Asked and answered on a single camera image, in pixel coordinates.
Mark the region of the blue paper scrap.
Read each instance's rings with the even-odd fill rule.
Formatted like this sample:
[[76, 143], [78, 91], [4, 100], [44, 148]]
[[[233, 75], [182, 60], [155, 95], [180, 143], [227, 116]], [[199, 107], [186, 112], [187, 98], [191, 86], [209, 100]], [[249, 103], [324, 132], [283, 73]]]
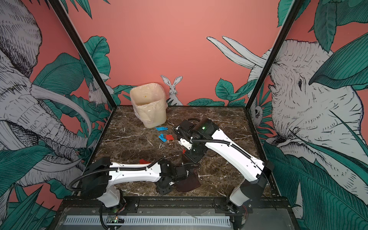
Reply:
[[165, 138], [164, 134], [160, 134], [160, 135], [159, 135], [159, 138], [160, 138], [160, 140], [161, 140], [162, 142], [166, 142], [166, 141], [167, 141], [167, 139]]
[[156, 130], [158, 130], [158, 131], [166, 131], [166, 130], [168, 130], [168, 128], [167, 127], [156, 127]]

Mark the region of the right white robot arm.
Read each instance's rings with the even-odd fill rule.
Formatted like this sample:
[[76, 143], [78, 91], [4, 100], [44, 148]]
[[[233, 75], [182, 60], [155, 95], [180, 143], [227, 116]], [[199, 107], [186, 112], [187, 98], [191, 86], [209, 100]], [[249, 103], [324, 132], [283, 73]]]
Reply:
[[270, 161], [262, 161], [232, 141], [218, 125], [210, 119], [190, 119], [182, 121], [173, 128], [178, 142], [187, 149], [185, 155], [198, 163], [207, 150], [212, 150], [235, 167], [244, 180], [233, 189], [228, 197], [228, 206], [232, 211], [251, 200], [259, 200], [274, 170]]

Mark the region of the brown hand brush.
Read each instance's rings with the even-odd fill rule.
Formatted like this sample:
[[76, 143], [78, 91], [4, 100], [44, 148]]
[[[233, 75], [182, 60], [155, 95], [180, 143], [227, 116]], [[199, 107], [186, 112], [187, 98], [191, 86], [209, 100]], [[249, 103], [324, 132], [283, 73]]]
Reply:
[[192, 163], [192, 161], [185, 155], [181, 154], [182, 164]]

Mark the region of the dark brown dustpan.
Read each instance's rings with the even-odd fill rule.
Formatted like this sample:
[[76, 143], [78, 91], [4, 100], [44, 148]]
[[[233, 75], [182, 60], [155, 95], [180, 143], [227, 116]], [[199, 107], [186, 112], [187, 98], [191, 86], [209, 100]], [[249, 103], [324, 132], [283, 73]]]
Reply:
[[200, 168], [198, 163], [186, 163], [175, 168], [174, 187], [178, 192], [190, 192], [201, 186], [198, 180], [198, 168]]

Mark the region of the right black frame post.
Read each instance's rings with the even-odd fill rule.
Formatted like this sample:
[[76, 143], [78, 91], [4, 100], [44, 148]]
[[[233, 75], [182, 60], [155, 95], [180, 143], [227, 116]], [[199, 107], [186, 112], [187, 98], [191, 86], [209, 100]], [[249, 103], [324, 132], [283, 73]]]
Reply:
[[303, 5], [304, 1], [302, 0], [296, 0], [296, 1], [293, 1], [292, 5], [291, 5], [291, 8], [287, 14], [287, 17], [283, 23], [283, 26], [281, 28], [281, 31], [275, 41], [275, 44], [269, 54], [269, 57], [266, 61], [266, 64], [265, 66], [263, 67], [262, 69], [262, 72], [260, 74], [260, 77], [258, 78], [257, 80], [257, 83], [255, 85], [255, 88], [251, 94], [251, 97], [245, 107], [245, 110], [246, 111], [249, 111], [250, 108], [251, 108], [251, 105], [253, 104], [255, 98], [256, 98], [256, 95], [257, 93], [259, 92], [265, 78], [267, 77], [267, 75], [269, 74], [269, 71], [282, 47], [282, 44], [283, 42], [285, 41], [295, 19], [296, 19], [296, 16], [298, 15], [302, 5]]

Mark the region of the left black frame post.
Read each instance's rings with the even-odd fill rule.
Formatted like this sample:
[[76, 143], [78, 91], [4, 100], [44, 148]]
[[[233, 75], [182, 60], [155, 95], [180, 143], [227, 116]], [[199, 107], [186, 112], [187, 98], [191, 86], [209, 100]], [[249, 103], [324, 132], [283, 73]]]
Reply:
[[55, 14], [57, 15], [58, 19], [62, 23], [63, 27], [65, 28], [66, 32], [68, 33], [70, 39], [72, 40], [73, 44], [77, 48], [79, 54], [81, 55], [83, 61], [85, 62], [87, 69], [91, 72], [94, 79], [97, 81], [97, 84], [100, 86], [104, 96], [107, 98], [108, 102], [112, 106], [113, 110], [117, 108], [117, 105], [115, 101], [113, 100], [110, 92], [106, 88], [105, 83], [103, 82], [99, 71], [93, 62], [89, 52], [86, 49], [86, 46], [81, 41], [81, 38], [79, 34], [77, 33], [74, 25], [69, 19], [69, 16], [67, 15], [63, 5], [60, 3], [60, 1], [50, 0], [48, 1], [54, 10]]

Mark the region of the cream bin with plastic liner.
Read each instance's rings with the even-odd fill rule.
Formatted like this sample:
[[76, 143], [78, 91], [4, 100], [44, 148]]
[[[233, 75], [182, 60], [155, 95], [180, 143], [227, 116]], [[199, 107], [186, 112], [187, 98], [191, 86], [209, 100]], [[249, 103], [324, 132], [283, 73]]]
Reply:
[[137, 86], [130, 91], [130, 99], [136, 117], [146, 128], [154, 128], [167, 120], [166, 94], [157, 83]]

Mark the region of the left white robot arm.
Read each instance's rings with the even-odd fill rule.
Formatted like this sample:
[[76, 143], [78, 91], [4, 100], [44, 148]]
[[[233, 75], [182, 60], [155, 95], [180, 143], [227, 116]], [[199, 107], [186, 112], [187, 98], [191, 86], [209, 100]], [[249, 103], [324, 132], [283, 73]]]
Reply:
[[113, 163], [103, 157], [86, 168], [85, 173], [71, 182], [70, 187], [79, 183], [80, 197], [97, 199], [106, 208], [123, 205], [125, 201], [116, 185], [130, 182], [152, 182], [162, 196], [173, 190], [173, 185], [187, 179], [189, 164], [174, 165], [160, 158], [148, 164]]

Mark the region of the black frame post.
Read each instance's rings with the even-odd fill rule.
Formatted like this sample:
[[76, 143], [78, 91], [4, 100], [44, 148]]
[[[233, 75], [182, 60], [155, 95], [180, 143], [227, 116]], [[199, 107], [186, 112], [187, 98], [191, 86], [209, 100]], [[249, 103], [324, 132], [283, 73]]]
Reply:
[[249, 111], [250, 108], [251, 108], [251, 105], [253, 104], [255, 98], [256, 98], [256, 95], [257, 93], [259, 92], [265, 78], [267, 77], [267, 75], [269, 74], [269, 71], [282, 47], [282, 44], [283, 42], [285, 41], [295, 19], [296, 19], [296, 16], [298, 15], [302, 5], [303, 5], [304, 1], [302, 0], [296, 0], [296, 1], [293, 1], [292, 5], [291, 5], [291, 8], [287, 14], [287, 17], [283, 23], [283, 26], [281, 28], [281, 31], [275, 41], [275, 44], [269, 54], [269, 57], [266, 61], [266, 64], [265, 66], [263, 67], [262, 69], [262, 72], [260, 74], [260, 77], [258, 78], [257, 80], [257, 83], [255, 85], [255, 88], [251, 94], [251, 97], [245, 107], [245, 110], [246, 111]]
[[107, 98], [108, 102], [112, 106], [113, 110], [117, 108], [117, 105], [115, 101], [113, 100], [110, 92], [106, 88], [105, 83], [103, 82], [99, 71], [93, 62], [89, 52], [86, 49], [86, 46], [81, 41], [81, 38], [79, 34], [77, 33], [74, 25], [69, 19], [69, 16], [67, 15], [63, 5], [60, 3], [60, 1], [50, 0], [48, 1], [54, 10], [55, 14], [57, 15], [58, 19], [62, 23], [63, 27], [65, 28], [66, 32], [68, 33], [70, 39], [72, 40], [73, 44], [77, 48], [79, 54], [81, 55], [83, 61], [85, 62], [87, 69], [91, 72], [94, 79], [97, 81], [97, 84], [100, 86], [104, 96]]

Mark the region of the black front mounting rail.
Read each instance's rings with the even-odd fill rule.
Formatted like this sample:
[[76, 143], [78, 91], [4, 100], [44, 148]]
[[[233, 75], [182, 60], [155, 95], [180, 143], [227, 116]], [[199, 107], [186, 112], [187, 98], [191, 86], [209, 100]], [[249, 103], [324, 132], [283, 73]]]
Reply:
[[123, 204], [116, 208], [103, 208], [104, 212], [126, 214], [138, 213], [138, 209], [215, 209], [217, 213], [237, 213], [253, 209], [290, 209], [285, 197], [262, 197], [260, 200], [245, 202], [240, 207], [232, 205], [222, 196], [125, 196]]

